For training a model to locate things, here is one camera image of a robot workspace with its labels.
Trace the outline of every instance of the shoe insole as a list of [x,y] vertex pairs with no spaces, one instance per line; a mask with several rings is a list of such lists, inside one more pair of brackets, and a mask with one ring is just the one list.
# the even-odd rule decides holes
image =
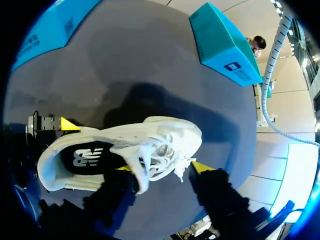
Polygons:
[[95,141],[68,146],[60,152],[64,167],[73,174],[98,175],[105,169],[125,167],[126,161],[111,153],[111,143]]

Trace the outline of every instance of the blue box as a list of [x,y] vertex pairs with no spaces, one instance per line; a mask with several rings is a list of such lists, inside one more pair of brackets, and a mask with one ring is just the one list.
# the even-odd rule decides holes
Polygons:
[[64,47],[79,23],[101,0],[57,0],[26,36],[11,71],[28,60]]
[[246,37],[220,10],[207,2],[189,20],[203,65],[242,87],[262,82]]

